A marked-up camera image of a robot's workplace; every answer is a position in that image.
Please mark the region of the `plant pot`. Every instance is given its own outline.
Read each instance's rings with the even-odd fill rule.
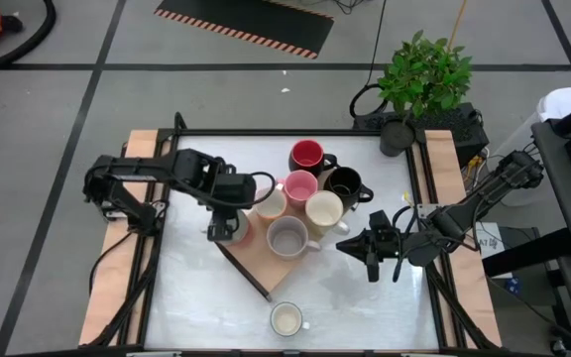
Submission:
[[[410,148],[415,141],[415,129],[401,120],[390,120],[381,130],[381,152],[388,157],[396,157]]]

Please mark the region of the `red mug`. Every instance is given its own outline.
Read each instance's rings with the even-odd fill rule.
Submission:
[[[304,170],[318,177],[325,170],[336,168],[337,160],[332,154],[324,154],[323,148],[316,141],[301,140],[292,147],[288,165],[291,172]]]

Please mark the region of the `potted plant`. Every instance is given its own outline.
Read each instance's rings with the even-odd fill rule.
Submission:
[[[381,90],[379,96],[396,112],[381,131],[381,151],[388,156],[397,156],[411,146],[415,140],[412,122],[457,108],[469,90],[471,57],[460,58],[464,47],[448,51],[447,39],[432,43],[423,39],[422,33],[420,30],[410,43],[402,43],[376,85]]]

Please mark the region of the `white mug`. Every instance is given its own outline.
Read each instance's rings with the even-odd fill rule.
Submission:
[[[268,193],[269,188],[260,189],[257,192],[256,198],[262,198]],[[287,197],[284,193],[284,185],[278,183],[266,200],[255,204],[255,211],[257,215],[267,222],[273,222],[275,219],[281,217],[286,212]]]
[[[317,242],[309,240],[307,227],[300,219],[285,216],[274,221],[266,233],[268,246],[282,260],[294,260],[306,250],[320,251]]]
[[[341,235],[349,234],[349,226],[341,221],[343,202],[334,192],[324,190],[313,194],[305,204],[305,215],[319,234],[329,230]]]
[[[309,328],[309,323],[303,322],[301,310],[291,302],[281,302],[273,308],[270,314],[270,325],[277,334],[283,337],[293,336],[302,328]]]

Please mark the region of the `pink mug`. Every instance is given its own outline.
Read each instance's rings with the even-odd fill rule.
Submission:
[[[318,181],[313,174],[297,170],[285,178],[284,191],[290,206],[303,209],[307,199],[318,191]]]

